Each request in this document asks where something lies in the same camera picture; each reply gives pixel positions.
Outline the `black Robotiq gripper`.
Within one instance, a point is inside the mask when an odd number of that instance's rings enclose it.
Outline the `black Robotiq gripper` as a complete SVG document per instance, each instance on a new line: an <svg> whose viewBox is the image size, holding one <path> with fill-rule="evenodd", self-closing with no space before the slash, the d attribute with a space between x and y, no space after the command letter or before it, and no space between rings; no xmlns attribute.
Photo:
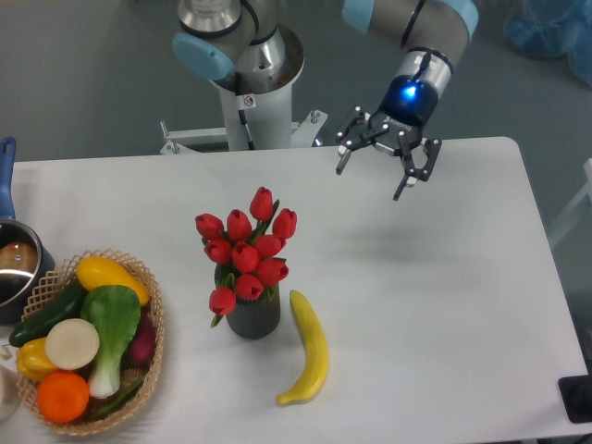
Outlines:
<svg viewBox="0 0 592 444"><path fill-rule="evenodd" d="M404 189L417 181L429 181L442 147L441 139L422 138L423 129L438 104L437 90L413 76L395 77L374 114L354 106L341 122L336 133L339 162L336 173L341 175L352 153L374 145L380 136L389 132L392 123L398 132L395 155L401 160L403 176L395 190L397 202ZM413 149L421 147L425 163L417 166Z"/></svg>

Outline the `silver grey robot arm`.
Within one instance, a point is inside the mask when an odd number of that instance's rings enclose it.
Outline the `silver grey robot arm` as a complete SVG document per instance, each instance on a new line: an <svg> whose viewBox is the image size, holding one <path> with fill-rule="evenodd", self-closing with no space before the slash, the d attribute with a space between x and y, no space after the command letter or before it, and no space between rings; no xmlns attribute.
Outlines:
<svg viewBox="0 0 592 444"><path fill-rule="evenodd" d="M401 187L430 178L441 143L423 135L471 41L478 11L471 1L347 1L344 20L397 43L404 58L374 112L354 107L336 134L338 170L353 152L373 147L401 160ZM292 86L300 77L300 39L278 21L274 1L182 1L177 59L212 82L232 151L302 145L292 125Z"/></svg>

